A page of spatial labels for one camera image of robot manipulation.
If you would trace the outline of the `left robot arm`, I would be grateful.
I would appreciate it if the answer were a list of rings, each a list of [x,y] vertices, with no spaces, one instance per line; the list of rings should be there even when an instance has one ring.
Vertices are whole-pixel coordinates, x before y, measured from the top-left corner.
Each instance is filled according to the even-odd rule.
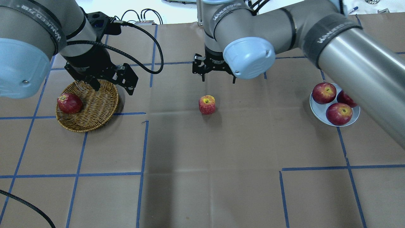
[[[119,35],[120,21],[101,12],[85,13],[74,0],[2,0],[0,29],[1,96],[36,94],[59,54],[77,82],[94,90],[106,80],[132,95],[138,76],[129,64],[115,66],[104,35]]]

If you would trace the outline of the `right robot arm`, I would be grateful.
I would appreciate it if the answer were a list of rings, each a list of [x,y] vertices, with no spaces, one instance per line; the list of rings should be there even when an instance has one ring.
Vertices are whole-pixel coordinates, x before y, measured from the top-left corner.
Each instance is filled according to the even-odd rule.
[[[205,56],[193,72],[234,79],[266,72],[277,54],[300,48],[401,147],[405,139],[404,59],[347,17],[340,0],[304,0],[258,15],[244,0],[198,0]]]

